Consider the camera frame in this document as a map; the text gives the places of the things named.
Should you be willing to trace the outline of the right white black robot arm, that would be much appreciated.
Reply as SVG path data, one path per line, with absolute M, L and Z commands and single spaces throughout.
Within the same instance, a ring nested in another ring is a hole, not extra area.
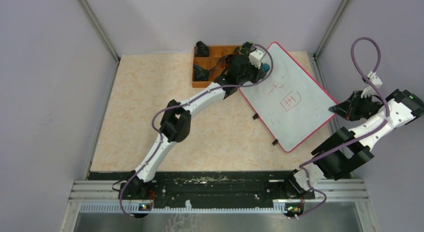
M 354 91 L 342 103 L 331 106 L 333 112 L 347 121 L 366 121 L 357 127 L 337 130 L 311 152 L 313 162 L 293 170 L 284 179 L 281 191 L 287 198 L 299 198 L 318 181 L 337 181 L 370 161 L 375 144 L 394 129 L 407 125 L 424 114 L 424 102 L 408 90 L 396 89 L 386 99 L 362 97 Z

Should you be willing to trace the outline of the blue whiteboard eraser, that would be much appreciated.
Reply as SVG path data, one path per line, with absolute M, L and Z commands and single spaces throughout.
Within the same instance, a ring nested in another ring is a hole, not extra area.
M 261 69 L 266 74 L 270 70 L 270 65 L 267 63 L 263 63 Z

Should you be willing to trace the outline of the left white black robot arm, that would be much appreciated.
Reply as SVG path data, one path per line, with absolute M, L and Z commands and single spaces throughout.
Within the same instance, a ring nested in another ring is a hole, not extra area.
M 185 140 L 191 131 L 192 118 L 212 104 L 223 101 L 238 88 L 254 87 L 264 82 L 273 72 L 274 62 L 263 62 L 263 53 L 255 55 L 236 55 L 228 68 L 215 78 L 204 90 L 183 100 L 171 100 L 166 108 L 158 111 L 154 118 L 162 115 L 156 141 L 143 161 L 135 168 L 130 178 L 120 190 L 131 197 L 144 199 L 149 195 L 150 185 L 155 174 L 172 148 Z

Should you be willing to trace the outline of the red framed whiteboard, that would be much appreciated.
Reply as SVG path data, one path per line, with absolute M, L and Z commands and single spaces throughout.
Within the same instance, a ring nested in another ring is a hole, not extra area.
M 284 152 L 290 153 L 335 114 L 329 110 L 337 101 L 278 42 L 267 48 L 273 65 L 260 84 L 240 88 Z

